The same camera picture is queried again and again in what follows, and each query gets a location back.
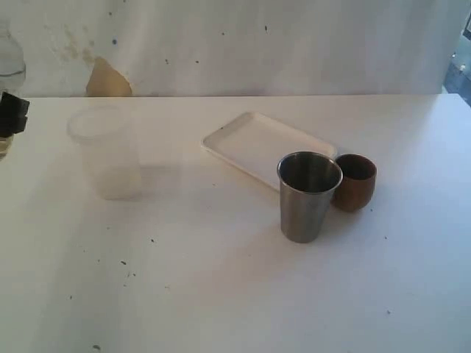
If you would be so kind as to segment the clear glass with tea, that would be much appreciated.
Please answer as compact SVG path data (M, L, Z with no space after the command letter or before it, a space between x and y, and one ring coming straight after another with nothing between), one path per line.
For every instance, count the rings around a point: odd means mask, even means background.
M26 129L29 106L30 102L16 96L1 77L1 160L7 156L15 135Z

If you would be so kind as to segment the clear glass strainer lid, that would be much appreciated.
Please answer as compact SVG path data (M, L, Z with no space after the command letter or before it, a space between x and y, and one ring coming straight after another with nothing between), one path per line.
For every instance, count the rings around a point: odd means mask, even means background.
M10 32L10 20L1 18L1 78L26 76L24 52Z

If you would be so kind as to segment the stainless steel cup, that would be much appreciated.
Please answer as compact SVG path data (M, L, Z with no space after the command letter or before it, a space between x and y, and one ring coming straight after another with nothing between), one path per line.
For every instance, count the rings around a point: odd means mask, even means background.
M280 183L280 229L295 243L310 243L343 179L338 164L313 151L287 154L277 164Z

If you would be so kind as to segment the brown wooden cup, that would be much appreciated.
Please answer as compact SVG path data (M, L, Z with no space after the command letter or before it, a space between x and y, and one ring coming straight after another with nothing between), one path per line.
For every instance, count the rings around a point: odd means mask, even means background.
M361 210L370 202L375 191L376 165L358 154L343 154L336 158L343 173L331 204L348 213Z

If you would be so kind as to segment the translucent white plastic container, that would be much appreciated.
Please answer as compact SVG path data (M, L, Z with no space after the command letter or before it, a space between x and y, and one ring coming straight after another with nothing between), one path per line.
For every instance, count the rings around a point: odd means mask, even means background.
M86 107L66 126L78 146L91 188L106 200L128 199L141 192L141 167L130 117L109 105Z

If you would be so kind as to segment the white rectangular tray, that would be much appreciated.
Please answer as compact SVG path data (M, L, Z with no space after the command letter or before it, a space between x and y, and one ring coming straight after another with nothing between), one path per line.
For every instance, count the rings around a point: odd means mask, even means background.
M226 163L279 190L276 168L292 152L314 151L331 159L337 148L276 119L245 112L202 139L202 147Z

